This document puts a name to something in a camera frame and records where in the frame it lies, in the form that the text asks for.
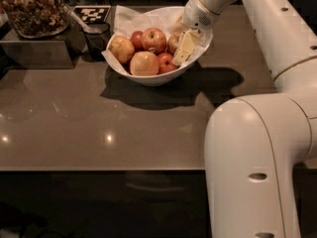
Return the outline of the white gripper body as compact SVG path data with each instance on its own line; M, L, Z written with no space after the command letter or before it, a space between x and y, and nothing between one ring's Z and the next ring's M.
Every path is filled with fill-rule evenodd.
M200 0L188 0L184 6L183 24L193 30L210 31L219 15L208 10Z

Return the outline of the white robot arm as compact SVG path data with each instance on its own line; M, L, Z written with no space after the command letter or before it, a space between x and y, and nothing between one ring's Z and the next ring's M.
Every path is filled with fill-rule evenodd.
M189 0L182 23L208 33L235 1ZM231 99L207 124L212 237L301 238L292 174L316 156L316 36L288 0L241 1L276 91Z

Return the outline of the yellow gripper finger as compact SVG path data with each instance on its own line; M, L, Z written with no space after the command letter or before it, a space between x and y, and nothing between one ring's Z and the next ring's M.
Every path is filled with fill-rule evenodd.
M172 25L171 27L171 31L174 32L181 32L185 29L184 25L183 25L183 16L180 15L177 20L175 21L175 23Z
M199 33L195 30L182 31L179 37L177 49L173 55L172 62L180 66L187 61L194 52L200 41Z

